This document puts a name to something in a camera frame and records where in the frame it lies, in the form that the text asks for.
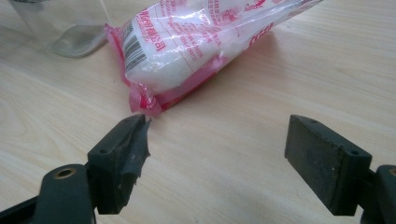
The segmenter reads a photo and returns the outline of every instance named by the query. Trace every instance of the table surface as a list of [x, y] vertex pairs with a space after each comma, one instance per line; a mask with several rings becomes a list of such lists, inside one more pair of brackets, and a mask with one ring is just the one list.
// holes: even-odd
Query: table surface
[[[155, 1], [106, 0], [122, 25]], [[151, 156], [118, 216], [98, 223], [359, 223], [334, 217], [284, 158], [290, 114], [317, 119], [396, 163], [396, 2], [326, 0], [279, 24], [154, 118]], [[44, 50], [0, 6], [0, 210], [132, 115], [115, 52]]]

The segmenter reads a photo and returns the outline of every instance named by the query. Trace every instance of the plastic packaging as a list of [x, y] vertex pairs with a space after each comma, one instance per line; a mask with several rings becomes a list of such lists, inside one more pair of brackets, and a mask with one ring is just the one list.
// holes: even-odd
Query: plastic packaging
[[133, 112], [158, 115], [210, 79], [273, 26], [321, 0], [162, 0], [106, 26]]

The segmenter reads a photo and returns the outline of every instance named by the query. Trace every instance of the glass jar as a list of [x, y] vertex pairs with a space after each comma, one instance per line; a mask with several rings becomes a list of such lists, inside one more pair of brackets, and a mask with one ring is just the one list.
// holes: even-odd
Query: glass jar
[[49, 50], [64, 57], [88, 55], [106, 42], [102, 0], [8, 0]]

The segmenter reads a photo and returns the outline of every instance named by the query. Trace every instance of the barcode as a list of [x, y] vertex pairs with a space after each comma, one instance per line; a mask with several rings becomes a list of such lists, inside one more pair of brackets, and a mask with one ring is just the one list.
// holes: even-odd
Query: barcode
[[139, 63], [147, 59], [146, 54], [142, 50], [142, 46], [137, 40], [136, 35], [131, 35], [134, 30], [132, 24], [127, 27], [124, 32], [124, 55], [125, 55], [125, 71], [131, 71]]

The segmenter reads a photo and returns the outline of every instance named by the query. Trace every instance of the clamp jaw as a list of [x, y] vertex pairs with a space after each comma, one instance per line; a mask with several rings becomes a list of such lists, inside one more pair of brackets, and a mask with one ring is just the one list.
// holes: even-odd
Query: clamp jaw
[[0, 213], [3, 223], [96, 223], [93, 210], [118, 214], [149, 156], [149, 122], [136, 115], [117, 124], [89, 153], [85, 165], [47, 173], [38, 196]]
[[396, 223], [396, 166], [370, 170], [372, 155], [320, 122], [291, 115], [285, 157], [335, 216]]

